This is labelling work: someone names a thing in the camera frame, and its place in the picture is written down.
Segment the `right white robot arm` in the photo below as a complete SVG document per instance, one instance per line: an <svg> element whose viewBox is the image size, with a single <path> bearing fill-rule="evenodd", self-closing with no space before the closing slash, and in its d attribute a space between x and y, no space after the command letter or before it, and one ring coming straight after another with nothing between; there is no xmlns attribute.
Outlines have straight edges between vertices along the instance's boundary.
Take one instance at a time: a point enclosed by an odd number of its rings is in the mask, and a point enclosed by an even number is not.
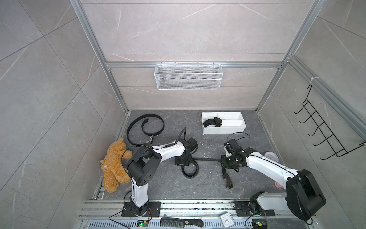
<svg viewBox="0 0 366 229"><path fill-rule="evenodd" d="M308 221L326 205L326 198L310 171L288 168L252 148L242 149L234 139L224 143L224 149L226 153L221 157L223 169L248 167L266 175L285 189L285 192L279 193L260 191L254 194L248 203L251 214L280 210Z"/></svg>

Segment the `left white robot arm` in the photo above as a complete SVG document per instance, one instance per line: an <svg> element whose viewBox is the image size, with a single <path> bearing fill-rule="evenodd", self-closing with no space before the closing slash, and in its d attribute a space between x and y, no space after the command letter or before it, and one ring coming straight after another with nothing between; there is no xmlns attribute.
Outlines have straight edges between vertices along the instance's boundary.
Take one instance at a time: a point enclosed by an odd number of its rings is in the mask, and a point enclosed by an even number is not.
<svg viewBox="0 0 366 229"><path fill-rule="evenodd" d="M194 138L180 138L169 144L151 146L143 144L127 163L128 175L132 182L132 202L141 208L149 201L148 183L154 177L160 163L175 158L178 166L192 164L192 152L198 147Z"/></svg>

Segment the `long black leather belt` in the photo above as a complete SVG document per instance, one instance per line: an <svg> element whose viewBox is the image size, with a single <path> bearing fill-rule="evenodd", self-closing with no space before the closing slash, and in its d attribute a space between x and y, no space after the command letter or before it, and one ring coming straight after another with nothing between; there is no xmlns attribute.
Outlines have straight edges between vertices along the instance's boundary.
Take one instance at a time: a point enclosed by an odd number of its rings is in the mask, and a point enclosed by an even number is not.
<svg viewBox="0 0 366 229"><path fill-rule="evenodd" d="M208 127L221 127L223 121L221 118L219 117L214 117L211 119L207 119L203 122L203 126L204 128L208 128Z"/></svg>

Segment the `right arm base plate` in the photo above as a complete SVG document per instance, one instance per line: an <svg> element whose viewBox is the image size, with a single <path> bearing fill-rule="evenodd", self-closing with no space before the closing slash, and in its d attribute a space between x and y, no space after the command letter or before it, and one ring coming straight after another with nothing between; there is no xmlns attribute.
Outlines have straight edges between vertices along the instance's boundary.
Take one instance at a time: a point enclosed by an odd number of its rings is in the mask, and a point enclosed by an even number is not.
<svg viewBox="0 0 366 229"><path fill-rule="evenodd" d="M255 216L275 216L274 210L263 210L258 204L253 201L233 201L233 208L239 217Z"/></svg>

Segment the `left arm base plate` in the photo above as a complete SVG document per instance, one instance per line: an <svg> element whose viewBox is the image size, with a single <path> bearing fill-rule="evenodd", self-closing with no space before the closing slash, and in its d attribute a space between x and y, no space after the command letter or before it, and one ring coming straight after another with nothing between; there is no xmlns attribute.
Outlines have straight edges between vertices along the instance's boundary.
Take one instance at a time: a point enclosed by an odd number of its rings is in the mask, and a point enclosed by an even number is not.
<svg viewBox="0 0 366 229"><path fill-rule="evenodd" d="M159 217L161 202L148 201L141 207L137 207L134 202L124 203L122 217Z"/></svg>

